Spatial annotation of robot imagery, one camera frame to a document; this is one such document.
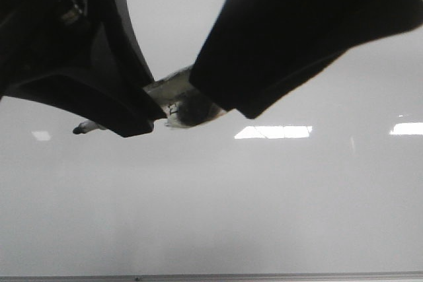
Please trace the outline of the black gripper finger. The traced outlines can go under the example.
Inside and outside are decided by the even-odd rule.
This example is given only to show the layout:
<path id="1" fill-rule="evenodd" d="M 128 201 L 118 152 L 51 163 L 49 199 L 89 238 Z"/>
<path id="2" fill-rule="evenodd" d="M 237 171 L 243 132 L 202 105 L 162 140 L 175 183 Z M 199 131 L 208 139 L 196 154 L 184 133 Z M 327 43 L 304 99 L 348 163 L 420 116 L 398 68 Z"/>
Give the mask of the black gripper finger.
<path id="1" fill-rule="evenodd" d="M 1 96 L 53 106 L 132 137 L 165 113 L 127 0 L 1 0 Z"/>
<path id="2" fill-rule="evenodd" d="M 253 119 L 349 49 L 422 25 L 422 0 L 225 0 L 190 83 Z"/>

